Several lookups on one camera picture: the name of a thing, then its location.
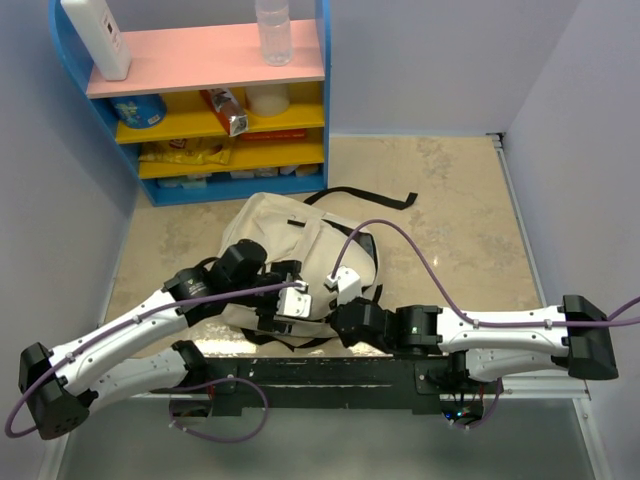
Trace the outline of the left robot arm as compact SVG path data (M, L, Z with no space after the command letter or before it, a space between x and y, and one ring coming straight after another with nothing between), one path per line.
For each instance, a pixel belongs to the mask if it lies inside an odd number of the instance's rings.
M149 345L220 315L230 304L275 314L289 293L304 294L302 264L269 264L258 243L243 239L220 256L178 271L140 305L76 340L36 342L20 354L18 405L33 419L27 434L59 438L98 409L155 390L196 392L208 362L191 341L145 358Z

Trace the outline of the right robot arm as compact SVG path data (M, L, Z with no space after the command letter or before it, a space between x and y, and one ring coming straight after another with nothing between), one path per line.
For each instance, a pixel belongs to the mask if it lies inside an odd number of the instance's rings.
M330 325L346 347L366 343L406 358L453 356L445 379L459 393L539 370L596 381L619 375L606 316L579 295L534 310L461 313L426 305L390 311L357 298L339 306Z

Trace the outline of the beige canvas backpack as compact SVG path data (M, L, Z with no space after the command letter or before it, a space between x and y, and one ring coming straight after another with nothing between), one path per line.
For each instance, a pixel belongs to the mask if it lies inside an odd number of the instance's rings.
M313 297L310 315L305 319L276 318L261 323L254 308L228 305L217 317L220 323L242 332L258 345L278 340L291 349L311 348L335 338L337 333L329 325L329 316L337 293L327 289L324 281L336 261L360 276L363 297L379 297L381 260L373 234L360 230L340 256L347 237L359 222L314 206L322 197L338 192L395 210L404 210L417 199L414 192L404 200L396 200L352 187L326 189L303 201L264 192L252 195L224 230L221 249L248 239L266 250L268 268L281 261L299 261L301 278L308 283Z

